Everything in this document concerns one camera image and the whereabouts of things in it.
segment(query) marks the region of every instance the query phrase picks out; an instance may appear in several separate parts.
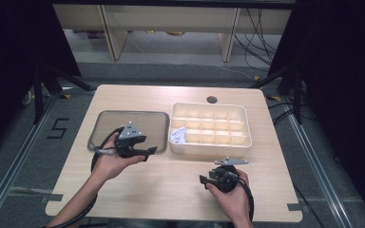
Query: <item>cable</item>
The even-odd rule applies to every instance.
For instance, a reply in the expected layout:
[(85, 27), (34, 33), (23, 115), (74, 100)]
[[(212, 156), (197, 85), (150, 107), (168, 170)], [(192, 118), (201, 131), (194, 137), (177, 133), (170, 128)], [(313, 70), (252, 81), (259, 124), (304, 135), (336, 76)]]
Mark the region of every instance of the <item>cable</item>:
[(268, 106), (268, 109), (273, 108), (273, 107), (276, 107), (276, 106), (279, 106), (279, 105), (292, 105), (292, 104), (293, 103), (279, 103), (279, 104), (274, 104), (274, 105)]
[(282, 114), (280, 114), (279, 116), (274, 118), (273, 119), (274, 125), (278, 124), (281, 120), (283, 120), (285, 117), (289, 116), (290, 114), (293, 114), (294, 111), (295, 111), (294, 108), (290, 108), (289, 110), (283, 112)]
[(135, 46), (135, 48), (137, 48), (138, 50), (140, 50), (142, 53), (145, 53), (143, 49), (141, 49), (137, 44), (135, 44), (135, 42), (132, 41), (132, 39), (129, 39), (128, 36), (126, 36), (126, 39), (132, 43), (133, 46)]
[(250, 13), (250, 10), (249, 9), (247, 9), (247, 13), (248, 13), (248, 16), (250, 17), (251, 23), (253, 24), (253, 27), (254, 27), (254, 34), (253, 34), (251, 40), (249, 40), (249, 42), (252, 44), (252, 40), (253, 40), (254, 36), (257, 34), (258, 37), (259, 37), (259, 40), (261, 41), (261, 43), (263, 45), (263, 48), (257, 47), (254, 44), (252, 44), (252, 45), (255, 46), (255, 47), (257, 47), (257, 48), (259, 48), (259, 49), (263, 49), (265, 51), (266, 56), (268, 57), (269, 61), (272, 61), (272, 57), (270, 55), (270, 51), (268, 50), (268, 48), (266, 47), (266, 45), (269, 46), (270, 48), (272, 48), (272, 47), (263, 38), (262, 22), (261, 22), (262, 10), (259, 9), (259, 20), (257, 22), (257, 25), (255, 25), (254, 20), (253, 20), (253, 18), (251, 16), (251, 13)]
[(304, 203), (306, 203), (307, 207), (310, 209), (311, 213), (313, 213), (314, 217), (318, 221), (319, 225), (324, 228), (324, 225), (322, 224), (321, 220), (319, 219), (317, 213), (314, 211), (313, 207), (311, 207), (310, 203), (307, 201), (307, 199), (303, 196), (303, 194), (300, 192), (298, 187), (292, 182), (293, 186), (295, 187), (295, 190), (298, 192), (298, 194), (301, 196), (301, 198), (304, 200)]
[[(251, 42), (250, 41), (250, 39), (248, 39), (248, 37), (247, 37), (247, 34), (244, 34), (244, 37), (245, 37), (245, 39), (247, 39), (247, 41), (248, 42)], [(260, 50), (264, 50), (264, 48), (262, 48), (262, 47), (258, 47), (258, 46), (256, 46), (254, 43), (251, 43), (251, 45), (254, 47), (254, 48), (257, 48), (257, 49), (260, 49)], [(275, 54), (275, 52), (274, 51), (272, 51), (272, 50), (268, 50), (270, 53), (272, 53), (272, 54)]]
[(245, 46), (241, 41), (240, 41), (240, 39), (239, 39), (239, 37), (237, 37), (237, 35), (234, 35), (235, 36), (235, 38), (236, 38), (236, 40), (239, 42), (239, 44), (241, 45), (241, 47), (246, 51), (246, 52), (248, 52), (248, 53), (250, 53), (250, 54), (252, 54), (252, 55), (254, 55), (254, 57), (256, 57), (257, 59), (259, 59), (259, 60), (261, 60), (261, 61), (263, 61), (266, 65), (268, 65), (268, 66), (270, 66), (271, 65), (271, 63), (270, 62), (268, 62), (267, 60), (265, 60), (264, 58), (262, 58), (261, 56), (259, 56), (256, 52), (254, 52), (254, 51), (252, 51), (251, 49), (249, 49), (248, 48), (248, 46), (250, 45), (250, 44), (248, 44), (247, 46)]
[(248, 187), (245, 180), (243, 180), (241, 178), (237, 178), (233, 175), (228, 175), (228, 177), (233, 179), (234, 181), (236, 181), (244, 189), (245, 194), (247, 195), (247, 198), (248, 198), (248, 203), (250, 204), (250, 211), (248, 212), (249, 216), (250, 216), (250, 221), (253, 221), (253, 217), (254, 217), (254, 198), (253, 198), (253, 194), (251, 193), (250, 187)]
[[(169, 64), (169, 63), (166, 63), (167, 65), (172, 65), (172, 66), (183, 66), (183, 65), (192, 65), (192, 66), (199, 66), (199, 67), (202, 67), (202, 65), (196, 65), (196, 64)], [(244, 75), (245, 77), (253, 80), (253, 81), (256, 81), (253, 77), (243, 73), (243, 72), (240, 72), (240, 71), (236, 71), (236, 70), (232, 70), (232, 69), (227, 69), (227, 68), (224, 68), (223, 66), (217, 66), (217, 65), (210, 65), (210, 67), (217, 67), (217, 68), (220, 68), (224, 71), (227, 71), (227, 72), (232, 72), (232, 73), (238, 73), (238, 74), (241, 74), (241, 75)]]
[[(109, 135), (106, 136), (106, 138), (103, 140), (103, 142), (100, 144), (99, 148), (103, 148), (103, 146), (105, 146), (105, 144), (107, 143), (108, 139), (115, 134), (116, 132), (121, 133), (124, 130), (124, 127), (120, 127), (117, 128), (115, 130), (113, 130)], [(96, 165), (96, 161), (99, 159), (100, 154), (99, 153), (94, 153), (93, 155), (93, 159), (91, 160), (91, 171), (93, 171), (94, 166)], [(93, 208), (94, 204), (96, 203), (96, 199), (97, 199), (98, 195), (96, 194), (96, 196), (94, 197), (94, 199), (90, 202), (90, 204), (87, 206), (87, 208), (85, 208), (79, 215), (77, 215), (76, 217), (72, 218), (69, 221), (66, 221), (62, 224), (59, 225), (55, 225), (55, 226), (51, 226), (50, 228), (66, 228), (69, 227), (73, 224), (75, 224), (76, 222), (78, 222), (80, 219), (84, 218), (85, 215), (87, 215), (87, 213), (91, 210), (91, 208)]]

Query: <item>black cable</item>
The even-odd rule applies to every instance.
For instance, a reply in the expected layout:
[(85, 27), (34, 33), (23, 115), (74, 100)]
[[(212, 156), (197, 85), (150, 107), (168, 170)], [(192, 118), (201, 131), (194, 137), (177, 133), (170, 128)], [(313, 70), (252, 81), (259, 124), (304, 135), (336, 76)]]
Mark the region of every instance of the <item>black cable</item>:
[(249, 48), (248, 48), (248, 46), (249, 46), (250, 44), (248, 44), (247, 46), (245, 46), (245, 45), (241, 42), (241, 40), (239, 39), (239, 37), (237, 37), (237, 35), (235, 35), (235, 38), (236, 38), (236, 40), (239, 42), (239, 44), (241, 45), (241, 47), (242, 47), (242, 48), (243, 48), (246, 52), (248, 52), (248, 53), (250, 53), (250, 54), (254, 55), (254, 57), (256, 57), (257, 59), (259, 59), (259, 60), (263, 61), (266, 65), (268, 65), (268, 66), (270, 66), (270, 65), (271, 65), (271, 63), (270, 63), (270, 62), (268, 62), (267, 60), (265, 60), (264, 58), (262, 58), (261, 56), (259, 56), (256, 52), (254, 52), (254, 51), (252, 51), (251, 49), (249, 49)]
[(263, 72), (269, 72), (269, 70), (261, 69), (261, 68), (257, 68), (257, 67), (251, 66), (251, 65), (248, 63), (248, 61), (247, 61), (247, 51), (245, 51), (245, 52), (244, 52), (244, 60), (245, 60), (245, 63), (246, 63), (249, 67), (251, 67), (251, 68), (253, 68), (253, 69), (260, 70), (260, 71), (263, 71)]
[[(250, 39), (248, 39), (248, 37), (247, 37), (247, 34), (244, 34), (244, 36), (245, 36), (245, 39), (247, 39), (247, 41), (248, 42), (250, 42)], [(251, 45), (254, 47), (254, 48), (257, 48), (257, 49), (260, 49), (260, 50), (265, 50), (264, 48), (262, 48), (262, 47), (259, 47), (259, 46), (256, 46), (254, 43), (252, 43), (251, 42)], [(276, 54), (274, 51), (272, 51), (272, 50), (268, 50), (270, 53), (272, 53), (272, 54)]]
[[(103, 142), (100, 144), (99, 149), (103, 149), (103, 146), (105, 146), (105, 144), (107, 143), (108, 139), (115, 134), (116, 132), (121, 133), (124, 130), (124, 127), (120, 127), (117, 128), (115, 130), (113, 130), (109, 135), (107, 135), (107, 137), (103, 140)], [(91, 167), (90, 167), (90, 171), (93, 171), (94, 166), (96, 165), (97, 160), (99, 159), (100, 154), (99, 153), (94, 153), (93, 155), (93, 159), (91, 160)], [(69, 227), (73, 224), (75, 224), (76, 222), (78, 222), (80, 219), (84, 218), (85, 215), (87, 215), (88, 212), (90, 212), (91, 208), (93, 208), (94, 204), (96, 203), (96, 199), (97, 199), (97, 194), (94, 197), (94, 199), (91, 201), (91, 203), (87, 206), (87, 208), (85, 208), (85, 210), (83, 210), (79, 215), (77, 215), (76, 217), (72, 218), (69, 221), (66, 221), (62, 224), (59, 225), (55, 225), (52, 226), (50, 228), (66, 228)]]
[(237, 177), (230, 176), (230, 175), (229, 175), (229, 177), (231, 179), (233, 179), (234, 181), (236, 181), (244, 189), (245, 194), (247, 195), (247, 198), (248, 198), (248, 203), (250, 205), (250, 211), (248, 212), (248, 215), (250, 217), (250, 221), (253, 221), (253, 217), (254, 217), (254, 198), (253, 198), (253, 194), (251, 193), (250, 187), (248, 187), (247, 183), (243, 179), (239, 179)]
[(294, 108), (290, 108), (289, 110), (278, 115), (276, 118), (273, 119), (274, 125), (278, 124), (281, 120), (283, 120), (285, 117), (289, 116), (290, 114), (293, 114), (294, 111), (295, 111)]
[(306, 203), (307, 207), (310, 209), (311, 213), (313, 213), (314, 217), (318, 221), (319, 225), (324, 228), (324, 225), (322, 224), (322, 221), (319, 219), (317, 213), (314, 211), (313, 207), (311, 207), (310, 203), (307, 201), (307, 199), (303, 196), (303, 194), (300, 192), (298, 187), (292, 182), (293, 186), (295, 187), (295, 190), (298, 192), (298, 194), (301, 196), (301, 198), (304, 200), (304, 203)]
[(273, 108), (273, 107), (276, 107), (276, 106), (279, 106), (279, 105), (292, 105), (292, 104), (293, 103), (279, 103), (279, 104), (274, 104), (274, 105), (268, 106), (268, 109)]
[(258, 21), (257, 25), (255, 25), (254, 20), (253, 20), (253, 17), (251, 16), (251, 13), (250, 13), (250, 10), (249, 9), (247, 9), (247, 13), (248, 13), (248, 16), (250, 17), (251, 23), (253, 24), (253, 27), (254, 27), (254, 34), (253, 34), (253, 37), (251, 38), (251, 41), (253, 40), (254, 35), (257, 34), (258, 37), (259, 37), (259, 40), (261, 41), (261, 43), (263, 45), (263, 48), (259, 47), (259, 49), (263, 49), (265, 51), (266, 56), (268, 57), (269, 61), (272, 61), (272, 57), (271, 57), (271, 55), (269, 53), (270, 51), (268, 50), (268, 48), (265, 45), (265, 44), (267, 44), (267, 42), (263, 38), (262, 22), (261, 22), (261, 15), (262, 15), (261, 9), (259, 9), (259, 21)]

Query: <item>hand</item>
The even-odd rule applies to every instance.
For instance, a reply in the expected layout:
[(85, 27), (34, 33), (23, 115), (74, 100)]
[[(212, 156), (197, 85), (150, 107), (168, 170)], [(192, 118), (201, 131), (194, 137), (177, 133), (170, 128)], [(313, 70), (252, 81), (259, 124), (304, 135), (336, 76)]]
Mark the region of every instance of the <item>hand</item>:
[[(103, 146), (103, 149), (115, 147), (118, 135), (118, 132), (114, 133)], [(142, 162), (143, 160), (144, 156), (134, 156), (132, 158), (123, 159), (118, 154), (100, 155), (91, 172), (91, 177), (95, 177), (99, 181), (105, 182), (117, 177), (129, 165)]]
[[(239, 178), (245, 180), (248, 184), (247, 174), (239, 169), (237, 172)], [(253, 227), (249, 218), (250, 206), (248, 197), (241, 185), (237, 184), (236, 187), (228, 193), (219, 191), (212, 183), (207, 183), (206, 188), (218, 200), (223, 213), (232, 220), (236, 227)]]

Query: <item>person's right hand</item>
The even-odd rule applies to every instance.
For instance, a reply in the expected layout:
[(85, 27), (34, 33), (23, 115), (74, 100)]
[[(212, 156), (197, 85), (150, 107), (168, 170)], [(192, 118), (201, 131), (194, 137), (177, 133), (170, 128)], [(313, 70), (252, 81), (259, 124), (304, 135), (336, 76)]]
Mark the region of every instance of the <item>person's right hand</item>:
[[(239, 178), (245, 180), (248, 185), (247, 174), (239, 169), (237, 170), (237, 173), (239, 174)], [(221, 192), (212, 183), (207, 183), (206, 188), (218, 200), (223, 213), (230, 218), (235, 227), (253, 227), (249, 217), (250, 205), (248, 197), (241, 185), (237, 184), (236, 187), (228, 193)]]

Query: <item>metal rail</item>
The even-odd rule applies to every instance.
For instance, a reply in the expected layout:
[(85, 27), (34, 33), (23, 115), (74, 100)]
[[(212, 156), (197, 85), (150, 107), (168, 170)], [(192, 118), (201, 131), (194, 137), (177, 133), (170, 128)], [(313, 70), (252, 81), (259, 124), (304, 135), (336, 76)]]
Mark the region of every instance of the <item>metal rail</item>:
[[(282, 100), (286, 103), (290, 102), (287, 98), (284, 97), (282, 98)], [(290, 107), (290, 105), (284, 106), (286, 110), (289, 110)], [(304, 154), (306, 155), (307, 160), (310, 163), (314, 174), (316, 175), (319, 187), (321, 188), (322, 193), (324, 194), (325, 199), (327, 200), (327, 203), (331, 208), (337, 225), (344, 228), (354, 227), (349, 219), (348, 214), (345, 211), (345, 207), (343, 206), (338, 194), (336, 193), (334, 186), (331, 184), (327, 174), (325, 173), (325, 170), (322, 167), (316, 151), (311, 145), (303, 126), (301, 124), (298, 124), (298, 121), (296, 120), (294, 115), (290, 115), (289, 120), (292, 127), (295, 129), (296, 135), (298, 136), (298, 140), (300, 141)]]
[(5, 177), (0, 182), (0, 208), (2, 207), (2, 204), (4, 203), (8, 192), (10, 191), (10, 187), (13, 184), (13, 182), (16, 180), (18, 174), (20, 173), (23, 164), (25, 163), (26, 159), (29, 156), (29, 153), (34, 146), (34, 143), (41, 131), (41, 128), (44, 126), (48, 114), (51, 111), (53, 105), (58, 100), (59, 94), (51, 94), (48, 98), (48, 101), (45, 105), (46, 112), (44, 115), (40, 118), (40, 121), (33, 125), (31, 128), (31, 131), (29, 132), (26, 140), (23, 142), (22, 147), (19, 149), (19, 152), (17, 153), (16, 157), (14, 158), (12, 164), (10, 165), (10, 168), (8, 169)]

